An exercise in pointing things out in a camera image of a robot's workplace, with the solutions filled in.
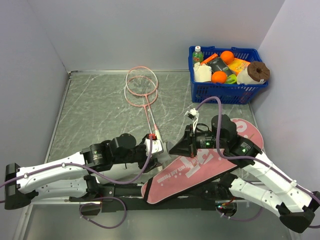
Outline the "white shuttlecock tube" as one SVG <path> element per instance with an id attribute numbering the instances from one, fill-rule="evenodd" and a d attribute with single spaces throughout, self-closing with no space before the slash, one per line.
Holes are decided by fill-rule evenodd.
<path id="1" fill-rule="evenodd" d="M 160 164 L 164 164 L 166 162 L 171 162 L 175 159 L 174 155 L 171 155 L 169 151 L 173 148 L 174 144 L 170 141 L 163 143 L 163 152 L 160 153 L 157 157 L 157 160 Z"/>

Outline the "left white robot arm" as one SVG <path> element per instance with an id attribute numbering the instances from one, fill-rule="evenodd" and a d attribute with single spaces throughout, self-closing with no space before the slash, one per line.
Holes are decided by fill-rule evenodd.
<path id="1" fill-rule="evenodd" d="M 44 164 L 21 167 L 17 163 L 5 168 L 5 210 L 16 210 L 34 201 L 72 197 L 95 200 L 100 194 L 101 180 L 118 185 L 131 174 L 137 180 L 157 165 L 157 155 L 163 153 L 161 138 L 147 134 L 137 144 L 129 133 L 92 144 L 65 158 Z"/>

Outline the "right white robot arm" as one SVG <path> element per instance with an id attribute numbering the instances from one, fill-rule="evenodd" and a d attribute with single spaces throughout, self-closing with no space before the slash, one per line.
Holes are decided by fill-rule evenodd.
<path id="1" fill-rule="evenodd" d="M 253 202 L 274 213 L 290 230 L 303 233 L 312 228 L 320 206 L 320 193 L 303 189 L 283 173 L 250 139 L 238 134 L 236 124 L 223 114 L 211 119 L 211 128 L 200 130 L 188 125 L 171 155 L 196 157 L 199 149 L 223 150 L 219 155 L 259 179 L 260 188 L 227 172 L 219 181 L 218 193 L 223 199 L 232 196 Z"/>

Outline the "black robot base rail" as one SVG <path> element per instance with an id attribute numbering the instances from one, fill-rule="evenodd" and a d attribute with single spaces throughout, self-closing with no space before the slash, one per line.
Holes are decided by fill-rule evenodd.
<path id="1" fill-rule="evenodd" d="M 223 190 L 217 182 L 205 182 L 181 193 L 170 196 L 156 204 L 149 204 L 143 200 L 141 185 L 131 183 L 128 185 L 105 184 L 101 185 L 97 194 L 86 195 L 80 198 L 70 197 L 71 203 L 84 203 L 100 197 L 116 197 L 122 200 L 127 210 L 184 210 L 201 209 L 214 211 L 216 204 L 232 200 L 233 196 Z"/>

